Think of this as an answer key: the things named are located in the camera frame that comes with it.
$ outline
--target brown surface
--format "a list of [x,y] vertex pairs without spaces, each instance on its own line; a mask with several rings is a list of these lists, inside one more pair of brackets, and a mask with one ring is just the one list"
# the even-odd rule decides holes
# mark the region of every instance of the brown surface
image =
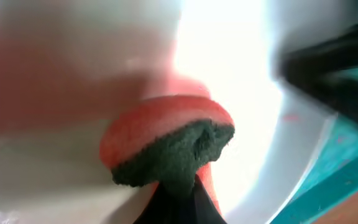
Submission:
[[319,218],[315,224],[358,224],[358,193],[348,198],[327,214]]

